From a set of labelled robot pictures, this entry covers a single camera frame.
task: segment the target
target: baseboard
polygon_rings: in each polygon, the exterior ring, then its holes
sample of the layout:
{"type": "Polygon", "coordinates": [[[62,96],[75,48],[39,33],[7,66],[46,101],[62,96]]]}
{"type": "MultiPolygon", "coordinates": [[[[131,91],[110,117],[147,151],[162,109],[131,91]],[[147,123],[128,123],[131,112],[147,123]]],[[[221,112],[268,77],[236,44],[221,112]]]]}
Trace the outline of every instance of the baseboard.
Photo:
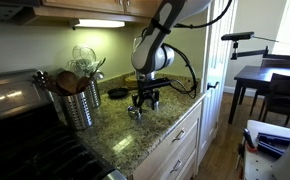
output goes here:
{"type": "MultiPolygon", "coordinates": [[[[224,86],[224,91],[223,92],[234,94],[234,91],[235,91],[234,87],[224,86]]],[[[255,89],[248,89],[247,88],[246,91],[245,91],[245,96],[254,97],[255,91],[256,91],[255,89]]]]}

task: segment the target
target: drawer handle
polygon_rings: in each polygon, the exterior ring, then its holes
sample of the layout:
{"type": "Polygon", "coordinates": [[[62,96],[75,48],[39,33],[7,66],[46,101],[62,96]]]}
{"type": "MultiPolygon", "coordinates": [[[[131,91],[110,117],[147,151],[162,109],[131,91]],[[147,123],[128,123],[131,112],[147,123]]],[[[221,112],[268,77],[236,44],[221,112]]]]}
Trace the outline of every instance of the drawer handle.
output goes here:
{"type": "Polygon", "coordinates": [[[172,173],[173,171],[178,171],[178,169],[182,166],[182,161],[181,160],[177,160],[177,163],[175,164],[174,168],[171,170],[170,173],[172,173]]]}
{"type": "Polygon", "coordinates": [[[176,140],[181,140],[184,137],[185,134],[186,133],[185,133],[184,129],[182,129],[181,132],[179,132],[179,134],[173,139],[172,142],[174,142],[176,140]]]}

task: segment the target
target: black frying pan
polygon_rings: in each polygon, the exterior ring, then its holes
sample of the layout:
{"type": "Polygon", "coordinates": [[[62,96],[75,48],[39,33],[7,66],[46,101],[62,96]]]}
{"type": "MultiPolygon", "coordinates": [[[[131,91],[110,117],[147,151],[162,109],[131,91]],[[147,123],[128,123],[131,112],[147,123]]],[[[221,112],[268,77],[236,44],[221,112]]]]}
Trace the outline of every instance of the black frying pan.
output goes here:
{"type": "Polygon", "coordinates": [[[128,89],[127,88],[114,88],[111,89],[107,92],[109,98],[111,99],[120,99],[128,94],[128,89]]]}

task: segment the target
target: wooden floor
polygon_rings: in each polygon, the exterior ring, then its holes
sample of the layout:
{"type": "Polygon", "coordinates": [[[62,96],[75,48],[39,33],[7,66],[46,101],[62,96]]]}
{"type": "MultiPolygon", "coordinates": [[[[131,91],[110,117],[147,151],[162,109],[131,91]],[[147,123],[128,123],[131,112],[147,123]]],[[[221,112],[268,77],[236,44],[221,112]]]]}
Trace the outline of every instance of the wooden floor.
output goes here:
{"type": "MultiPolygon", "coordinates": [[[[232,94],[223,94],[218,133],[200,164],[195,180],[239,179],[240,171],[235,171],[237,145],[242,141],[242,131],[246,127],[247,120],[258,119],[262,99],[257,101],[253,115],[249,116],[252,97],[245,97],[242,105],[236,108],[233,123],[228,124],[232,98],[232,94]]],[[[284,115],[269,112],[266,122],[282,126],[285,118],[284,115]]]]}

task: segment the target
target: wooden cabinet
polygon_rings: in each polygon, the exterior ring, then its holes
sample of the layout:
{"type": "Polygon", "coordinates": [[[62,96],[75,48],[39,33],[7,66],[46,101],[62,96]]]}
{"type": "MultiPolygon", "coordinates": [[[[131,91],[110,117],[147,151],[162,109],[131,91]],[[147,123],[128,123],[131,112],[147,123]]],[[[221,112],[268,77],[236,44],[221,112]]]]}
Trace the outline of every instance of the wooden cabinet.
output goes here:
{"type": "Polygon", "coordinates": [[[152,17],[157,0],[43,0],[44,6],[152,17]]]}
{"type": "Polygon", "coordinates": [[[201,103],[134,171],[133,179],[190,179],[195,174],[201,103]]]}

